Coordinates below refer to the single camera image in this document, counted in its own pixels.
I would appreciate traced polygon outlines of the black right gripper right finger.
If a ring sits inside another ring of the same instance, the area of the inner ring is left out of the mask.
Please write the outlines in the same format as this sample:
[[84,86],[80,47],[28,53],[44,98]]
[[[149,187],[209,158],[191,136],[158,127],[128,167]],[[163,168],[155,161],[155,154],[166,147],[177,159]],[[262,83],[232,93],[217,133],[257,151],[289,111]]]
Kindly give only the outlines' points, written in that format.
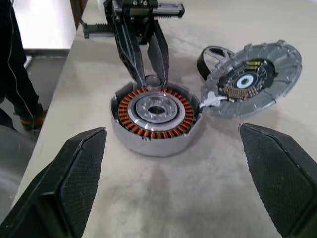
[[317,163],[289,135],[242,123],[249,171],[274,226],[284,238],[317,236]]

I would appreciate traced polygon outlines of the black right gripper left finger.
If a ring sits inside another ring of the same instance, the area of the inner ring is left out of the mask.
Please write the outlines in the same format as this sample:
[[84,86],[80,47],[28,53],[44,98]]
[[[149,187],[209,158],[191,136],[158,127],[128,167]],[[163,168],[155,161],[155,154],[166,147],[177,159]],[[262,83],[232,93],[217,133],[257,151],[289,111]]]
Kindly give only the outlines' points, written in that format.
[[0,225],[2,238],[80,238],[101,174],[107,131],[68,139],[31,181]]

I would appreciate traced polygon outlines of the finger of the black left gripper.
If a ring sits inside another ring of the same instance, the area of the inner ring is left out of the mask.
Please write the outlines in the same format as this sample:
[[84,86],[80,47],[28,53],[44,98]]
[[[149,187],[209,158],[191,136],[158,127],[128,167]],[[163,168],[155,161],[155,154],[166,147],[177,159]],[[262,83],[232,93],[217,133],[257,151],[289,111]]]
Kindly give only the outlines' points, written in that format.
[[114,33],[121,61],[137,85],[145,85],[142,53],[130,20],[115,20]]
[[169,78],[169,48],[158,20],[150,25],[148,56],[156,76],[162,85],[168,83]]

